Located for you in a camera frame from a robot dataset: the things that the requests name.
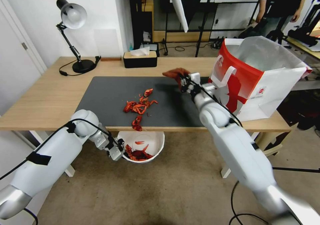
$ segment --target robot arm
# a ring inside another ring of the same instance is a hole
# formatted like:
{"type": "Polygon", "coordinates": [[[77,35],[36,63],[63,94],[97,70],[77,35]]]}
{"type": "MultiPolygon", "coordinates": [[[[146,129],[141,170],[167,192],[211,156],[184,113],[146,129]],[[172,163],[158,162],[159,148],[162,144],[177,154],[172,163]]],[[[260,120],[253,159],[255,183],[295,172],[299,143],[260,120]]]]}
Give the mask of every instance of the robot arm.
{"type": "MultiPolygon", "coordinates": [[[[181,84],[184,85],[182,91],[192,95],[201,123],[211,133],[214,144],[233,175],[254,193],[260,204],[278,217],[273,224],[320,224],[319,214],[308,203],[278,187],[269,160],[244,128],[231,119],[224,107],[199,89],[200,74],[190,74],[181,84]]],[[[202,87],[207,93],[214,93],[214,85],[204,84],[202,87]]]]}
{"type": "MultiPolygon", "coordinates": [[[[86,110],[77,111],[74,119],[85,119],[95,126],[103,128],[97,116],[86,110]]],[[[49,156],[47,165],[26,161],[16,170],[11,183],[0,191],[0,218],[8,219],[23,210],[31,199],[43,189],[53,185],[72,161],[78,156],[82,145],[88,139],[100,150],[105,150],[109,157],[117,161],[124,153],[123,140],[115,140],[110,133],[106,135],[89,123],[81,120],[73,122],[74,127],[63,127],[57,131],[37,154],[49,156]]]]}

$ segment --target white plastic bucket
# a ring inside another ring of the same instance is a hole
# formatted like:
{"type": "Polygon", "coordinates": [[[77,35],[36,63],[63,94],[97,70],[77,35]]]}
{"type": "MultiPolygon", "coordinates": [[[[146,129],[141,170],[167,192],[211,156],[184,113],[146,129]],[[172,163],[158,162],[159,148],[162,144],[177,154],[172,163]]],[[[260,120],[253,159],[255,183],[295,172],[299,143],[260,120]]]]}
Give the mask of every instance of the white plastic bucket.
{"type": "Polygon", "coordinates": [[[143,150],[148,144],[149,146],[145,150],[146,153],[153,155],[152,158],[144,161],[134,161],[123,155],[122,157],[130,162],[134,163],[147,163],[155,159],[164,147],[164,132],[119,132],[118,138],[124,140],[125,145],[129,145],[132,151],[143,150]],[[143,144],[136,144],[135,142],[143,141],[143,144]]]}

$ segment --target paper shopping bag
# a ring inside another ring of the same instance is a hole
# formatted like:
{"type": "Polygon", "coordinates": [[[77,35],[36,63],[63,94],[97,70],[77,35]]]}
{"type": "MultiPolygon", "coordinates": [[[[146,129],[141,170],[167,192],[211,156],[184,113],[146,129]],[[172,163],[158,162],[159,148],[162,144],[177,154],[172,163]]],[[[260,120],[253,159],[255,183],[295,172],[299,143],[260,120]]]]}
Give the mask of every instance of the paper shopping bag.
{"type": "Polygon", "coordinates": [[[270,117],[311,68],[264,37],[225,39],[212,70],[215,96],[240,121],[270,117]]]}

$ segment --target door hinge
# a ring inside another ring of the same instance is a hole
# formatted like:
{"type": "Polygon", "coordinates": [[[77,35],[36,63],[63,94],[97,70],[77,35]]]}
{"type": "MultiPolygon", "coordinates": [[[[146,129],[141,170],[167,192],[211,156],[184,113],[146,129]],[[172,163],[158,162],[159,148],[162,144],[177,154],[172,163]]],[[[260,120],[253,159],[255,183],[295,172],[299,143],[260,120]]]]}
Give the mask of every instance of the door hinge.
{"type": "Polygon", "coordinates": [[[21,43],[21,45],[23,46],[24,50],[28,49],[28,47],[27,47],[27,45],[25,43],[21,43]]]}

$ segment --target dried red chili pepper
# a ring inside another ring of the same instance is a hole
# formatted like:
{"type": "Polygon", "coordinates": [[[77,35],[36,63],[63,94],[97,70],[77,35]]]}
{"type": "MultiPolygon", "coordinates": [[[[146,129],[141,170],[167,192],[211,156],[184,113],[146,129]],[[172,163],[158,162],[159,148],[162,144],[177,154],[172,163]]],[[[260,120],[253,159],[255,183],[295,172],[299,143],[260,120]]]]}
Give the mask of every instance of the dried red chili pepper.
{"type": "Polygon", "coordinates": [[[153,91],[153,88],[150,88],[150,89],[147,89],[145,92],[144,92],[144,96],[145,97],[148,97],[153,91]]]}
{"type": "Polygon", "coordinates": [[[152,100],[152,101],[150,102],[150,105],[151,105],[152,103],[156,103],[156,104],[158,104],[158,101],[156,101],[156,100],[152,100]]]}
{"type": "Polygon", "coordinates": [[[132,121],[132,128],[139,132],[142,131],[142,127],[140,126],[141,119],[142,116],[137,116],[136,119],[132,121]]]}
{"type": "Polygon", "coordinates": [[[132,148],[127,144],[126,145],[126,152],[131,160],[144,161],[144,160],[147,160],[147,159],[153,157],[153,155],[150,155],[145,152],[145,150],[148,148],[148,146],[149,146],[149,144],[143,150],[132,151],[132,148]]]}
{"type": "Polygon", "coordinates": [[[130,112],[132,110],[133,106],[135,106],[136,104],[138,104],[138,103],[135,101],[131,101],[131,102],[127,101],[127,105],[124,107],[123,111],[125,113],[130,112]]]}
{"type": "MultiPolygon", "coordinates": [[[[135,101],[127,101],[126,106],[124,107],[123,111],[125,113],[127,112],[136,112],[139,115],[142,115],[146,112],[146,109],[149,108],[151,106],[151,104],[153,103],[158,103],[156,100],[152,100],[151,102],[149,101],[148,96],[153,92],[153,88],[147,89],[143,96],[141,94],[139,94],[139,102],[135,102],[135,101]]],[[[140,126],[140,122],[137,122],[136,120],[134,120],[132,122],[132,128],[137,130],[137,131],[142,131],[142,127],[140,126]]]]}
{"type": "Polygon", "coordinates": [[[132,112],[136,112],[140,115],[144,114],[144,112],[146,111],[147,106],[144,104],[137,104],[135,106],[133,106],[132,108],[132,112]]]}

